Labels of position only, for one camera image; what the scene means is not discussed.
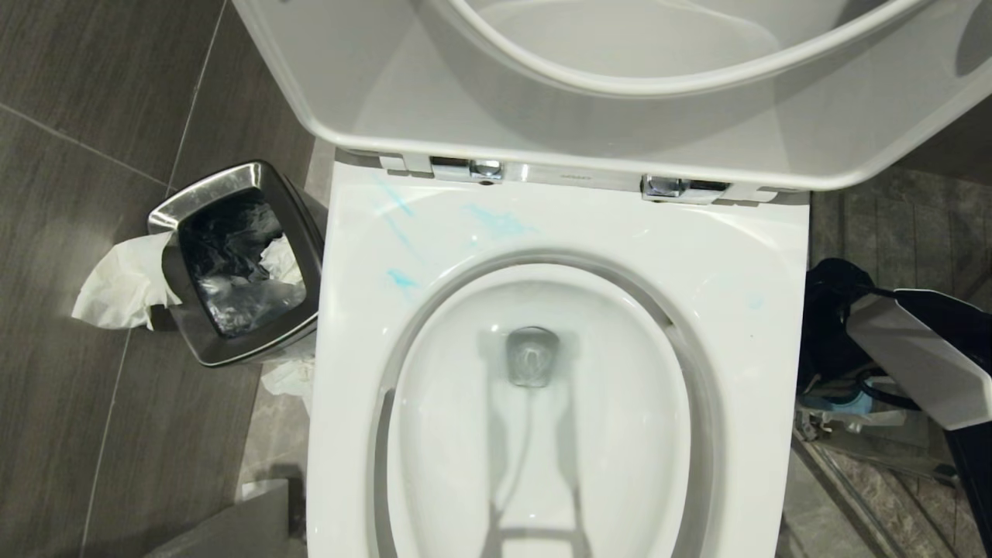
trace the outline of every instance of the blue stain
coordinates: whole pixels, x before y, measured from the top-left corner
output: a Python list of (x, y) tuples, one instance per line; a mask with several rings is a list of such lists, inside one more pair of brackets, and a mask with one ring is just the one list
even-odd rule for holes
[(417, 257), (417, 259), (421, 259), (420, 254), (417, 253), (417, 250), (414, 248), (414, 244), (410, 241), (410, 238), (403, 232), (400, 226), (396, 224), (393, 218), (386, 213), (383, 213), (382, 218), (386, 219), (386, 223), (393, 229), (393, 234), (400, 239), (400, 242), (403, 242), (403, 245), (406, 246), (407, 249)]
[(512, 213), (496, 214), (483, 209), (476, 204), (465, 206), (468, 212), (476, 218), (483, 226), (489, 229), (494, 237), (516, 236), (528, 232), (537, 232), (532, 226), (526, 226), (517, 220), (517, 216)]
[(417, 284), (417, 281), (414, 281), (399, 269), (388, 269), (386, 270), (386, 275), (389, 275), (393, 283), (403, 291), (403, 296), (407, 298), (410, 298), (410, 289), (416, 289), (420, 286)]
[(410, 209), (410, 206), (407, 206), (407, 203), (403, 201), (403, 198), (401, 198), (400, 195), (397, 194), (396, 191), (393, 190), (389, 186), (389, 184), (386, 183), (386, 181), (382, 180), (379, 177), (373, 177), (373, 178), (375, 179), (376, 184), (379, 185), (379, 188), (381, 188), (386, 193), (386, 195), (393, 200), (393, 203), (396, 204), (397, 208), (400, 208), (404, 213), (406, 213), (409, 216), (414, 215), (414, 211)]

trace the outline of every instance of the crumpled tissue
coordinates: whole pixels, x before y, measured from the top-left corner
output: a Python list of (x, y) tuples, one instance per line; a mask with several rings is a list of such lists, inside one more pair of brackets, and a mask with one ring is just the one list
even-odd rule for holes
[(273, 395), (295, 395), (304, 401), (307, 414), (313, 403), (313, 358), (279, 362), (262, 375), (262, 385)]
[(259, 263), (269, 272), (270, 279), (290, 285), (302, 283), (304, 280), (297, 257), (293, 254), (290, 241), (285, 235), (276, 238), (262, 250), (262, 261)]
[(150, 307), (182, 303), (162, 272), (162, 251), (171, 236), (139, 236), (110, 248), (79, 289), (72, 317), (108, 330), (151, 330)]
[[(262, 250), (259, 264), (269, 272), (269, 278), (290, 285), (303, 286), (304, 276), (293, 254), (290, 241), (285, 235), (276, 238)], [(301, 398), (307, 414), (313, 398), (313, 337), (296, 342), (282, 350), (282, 353), (265, 361), (262, 385), (273, 395), (294, 395)]]

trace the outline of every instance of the toilet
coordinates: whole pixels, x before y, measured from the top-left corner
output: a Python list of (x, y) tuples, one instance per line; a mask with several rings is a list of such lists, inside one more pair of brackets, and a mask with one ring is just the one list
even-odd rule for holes
[(235, 0), (338, 146), (310, 556), (772, 556), (809, 194), (992, 91), (988, 0)]

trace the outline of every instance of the trash can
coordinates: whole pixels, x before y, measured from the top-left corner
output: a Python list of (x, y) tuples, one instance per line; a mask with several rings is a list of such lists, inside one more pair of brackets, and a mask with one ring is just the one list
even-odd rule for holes
[[(264, 161), (200, 180), (149, 214), (150, 233), (173, 233), (162, 269), (183, 303), (169, 311), (201, 364), (264, 360), (312, 337), (326, 222), (326, 207)], [(267, 248), (296, 260), (295, 279), (271, 276)]]

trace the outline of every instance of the dark floor tile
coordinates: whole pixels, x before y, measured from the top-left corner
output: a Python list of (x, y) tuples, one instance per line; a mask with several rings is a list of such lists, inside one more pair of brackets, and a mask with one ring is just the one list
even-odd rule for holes
[(313, 149), (237, 12), (228, 6), (203, 75), (171, 186), (182, 189), (249, 159), (303, 186)]
[(913, 206), (906, 202), (878, 199), (878, 277), (884, 289), (917, 286), (917, 258), (913, 247)]
[(917, 288), (950, 294), (950, 220), (945, 209), (914, 206)]
[(809, 201), (809, 267), (844, 253), (843, 193), (816, 192)]
[(949, 214), (950, 254), (954, 297), (968, 300), (989, 277), (985, 259), (985, 219), (977, 211)]
[(951, 545), (954, 544), (954, 519), (956, 510), (956, 490), (933, 481), (918, 481), (917, 500), (920, 508), (933, 525)]
[(165, 182), (222, 3), (0, 0), (0, 102)]
[(141, 556), (232, 503), (258, 365), (200, 366), (177, 333), (134, 330), (85, 556)]
[(880, 184), (879, 197), (914, 206), (947, 209), (954, 179), (893, 167), (883, 173), (887, 180)]
[(69, 314), (163, 193), (0, 110), (0, 556), (78, 552), (126, 333)]
[(954, 517), (954, 550), (958, 556), (969, 558), (982, 558), (986, 556), (982, 546), (981, 534), (978, 532), (978, 525), (975, 523), (975, 515), (967, 496), (962, 492), (957, 493), (956, 515)]
[(859, 187), (843, 194), (844, 259), (878, 280), (876, 199)]

